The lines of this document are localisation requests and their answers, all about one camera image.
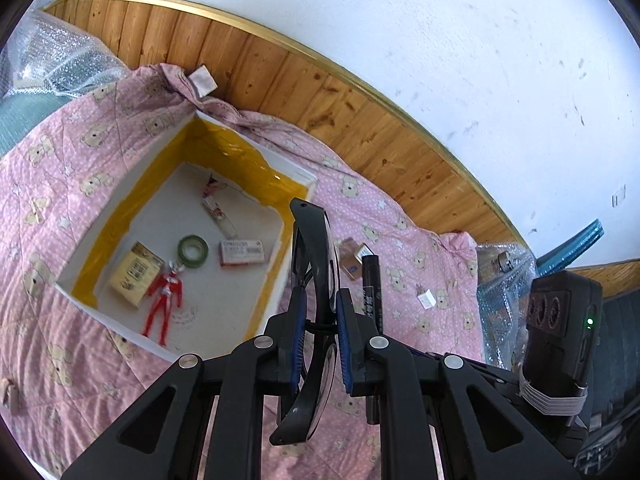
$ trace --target white wall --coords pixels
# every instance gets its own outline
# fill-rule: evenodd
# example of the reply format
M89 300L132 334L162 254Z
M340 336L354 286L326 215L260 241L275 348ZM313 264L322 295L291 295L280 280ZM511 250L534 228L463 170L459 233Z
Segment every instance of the white wall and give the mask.
M640 51L607 0L191 1L290 36L387 95L536 255L600 218L605 237L577 264L640 257Z

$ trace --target wooden floor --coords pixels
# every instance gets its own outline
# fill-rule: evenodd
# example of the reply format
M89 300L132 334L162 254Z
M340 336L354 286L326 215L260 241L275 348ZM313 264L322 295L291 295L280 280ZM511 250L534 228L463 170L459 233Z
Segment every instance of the wooden floor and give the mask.
M401 113L349 84L344 71L324 70L295 48L180 8L186 10L166 3L66 0L48 12L103 40L131 69L167 62L189 73L206 65L218 83L215 97L322 140L422 228L467 231L478 243L522 240L450 153L415 124L403 123ZM580 272L601 281L606 296L640 286L640 262Z
M578 274L602 284L604 298L640 286L640 262L632 261L602 267L576 270Z

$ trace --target red action figure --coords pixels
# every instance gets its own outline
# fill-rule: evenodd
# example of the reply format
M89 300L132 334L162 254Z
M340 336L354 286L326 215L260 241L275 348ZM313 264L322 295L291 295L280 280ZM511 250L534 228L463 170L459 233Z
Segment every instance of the red action figure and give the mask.
M145 329L142 332L144 337L149 337L149 331L153 325L154 317L158 312L162 312L164 315L162 330L160 331L160 344L162 346L166 346L166 333L169 330L171 311L174 305L176 308L182 306L182 281L178 278L178 273L182 272L184 267L173 260L169 262L168 267L169 271L159 276L146 292L147 296L154 295L158 290L160 294L158 294L158 297L151 305L149 315L146 317Z

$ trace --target cardboard box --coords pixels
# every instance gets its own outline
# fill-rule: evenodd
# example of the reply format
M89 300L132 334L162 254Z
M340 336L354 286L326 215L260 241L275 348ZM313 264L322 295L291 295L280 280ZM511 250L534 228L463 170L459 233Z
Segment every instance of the cardboard box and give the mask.
M225 236L202 206L212 172L227 184L216 200L239 237L262 241L264 264L220 266ZM315 176L301 166L198 113L156 142L118 184L56 287L108 328L169 361L188 352L204 359L226 354L261 334L276 314L291 258L289 202L311 200L315 188ZM140 335L150 300L133 307L108 280L136 242L167 262L190 234L206 240L209 256L181 275L184 304L174 309L164 348L156 343L160 316L149 338Z
M165 262L140 242L120 261L109 284L133 306L140 306L152 283L162 274Z

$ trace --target yellow box lining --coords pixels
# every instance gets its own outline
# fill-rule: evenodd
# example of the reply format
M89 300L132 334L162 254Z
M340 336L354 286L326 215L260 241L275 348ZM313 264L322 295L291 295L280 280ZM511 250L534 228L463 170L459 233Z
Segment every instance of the yellow box lining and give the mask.
M136 185L113 211L95 239L72 289L72 296L81 303L97 308L94 289L100 274L109 263L122 237L129 231L131 221L160 189L165 180L180 166L188 162L211 168L238 184L261 205L273 207L284 223L278 252L258 296L247 325L245 339L254 336L269 303L273 282L288 257L293 234L293 215L289 209L291 199L305 198L307 188L287 175L271 168L256 148L233 130L194 117L158 153Z

